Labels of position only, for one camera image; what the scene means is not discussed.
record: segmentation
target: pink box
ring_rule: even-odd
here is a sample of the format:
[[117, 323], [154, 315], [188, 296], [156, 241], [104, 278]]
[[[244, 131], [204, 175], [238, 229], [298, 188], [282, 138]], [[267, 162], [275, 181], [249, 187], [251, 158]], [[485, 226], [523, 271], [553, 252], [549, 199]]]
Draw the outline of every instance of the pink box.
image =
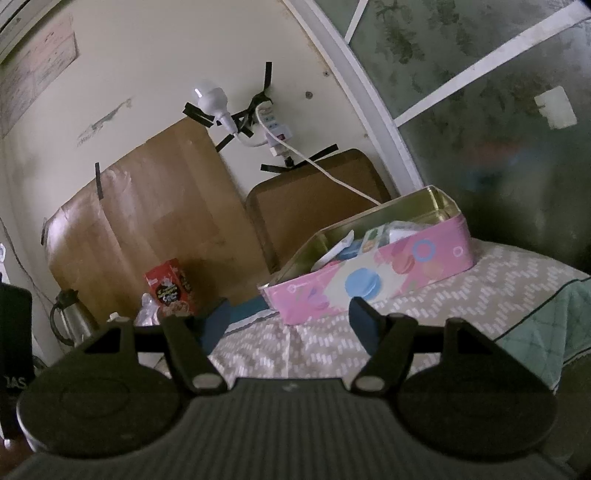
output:
[[[435, 224], [350, 260], [297, 276], [299, 271], [310, 271], [351, 229], [355, 238], [361, 238], [368, 229], [394, 220]], [[323, 229], [261, 290], [286, 324], [298, 325], [348, 311], [352, 297], [375, 303], [473, 265], [466, 219], [451, 198], [430, 186]]]

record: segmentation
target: green cloth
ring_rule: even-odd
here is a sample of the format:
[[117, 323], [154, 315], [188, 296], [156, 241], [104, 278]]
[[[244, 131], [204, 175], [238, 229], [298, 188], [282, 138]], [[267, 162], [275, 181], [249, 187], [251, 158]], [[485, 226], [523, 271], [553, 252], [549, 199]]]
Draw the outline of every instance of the green cloth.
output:
[[563, 365], [591, 353], [591, 277], [565, 284], [496, 342], [555, 389]]

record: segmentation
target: red package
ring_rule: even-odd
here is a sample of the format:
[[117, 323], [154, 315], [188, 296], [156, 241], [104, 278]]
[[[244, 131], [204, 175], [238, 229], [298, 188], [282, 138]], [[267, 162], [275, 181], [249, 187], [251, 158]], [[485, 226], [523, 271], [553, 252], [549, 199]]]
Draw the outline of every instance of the red package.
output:
[[150, 293], [161, 305], [164, 316], [195, 313], [193, 290], [176, 258], [153, 268], [146, 273], [145, 278], [150, 286]]

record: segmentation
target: blue ring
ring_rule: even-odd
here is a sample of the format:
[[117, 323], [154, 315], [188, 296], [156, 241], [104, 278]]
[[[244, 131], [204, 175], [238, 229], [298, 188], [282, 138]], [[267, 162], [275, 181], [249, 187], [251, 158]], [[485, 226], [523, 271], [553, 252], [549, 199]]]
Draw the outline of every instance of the blue ring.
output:
[[[429, 252], [429, 254], [426, 257], [421, 257], [417, 253], [418, 247], [420, 245], [428, 245], [429, 248], [431, 249], [431, 251]], [[419, 240], [418, 242], [416, 242], [413, 245], [413, 256], [417, 260], [417, 262], [428, 262], [429, 260], [431, 260], [435, 256], [435, 244], [427, 239]]]

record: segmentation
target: black round disc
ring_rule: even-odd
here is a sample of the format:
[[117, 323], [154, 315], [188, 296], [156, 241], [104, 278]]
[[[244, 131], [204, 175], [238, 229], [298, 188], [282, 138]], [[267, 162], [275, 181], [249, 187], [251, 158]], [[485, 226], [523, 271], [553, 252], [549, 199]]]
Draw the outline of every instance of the black round disc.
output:
[[471, 362], [419, 372], [398, 392], [398, 416], [421, 441], [451, 455], [489, 460], [522, 455], [550, 432], [553, 395], [529, 372], [493, 372]]
[[48, 370], [24, 391], [17, 412], [34, 450], [61, 456], [120, 455], [170, 428], [180, 407], [172, 381], [136, 365]]

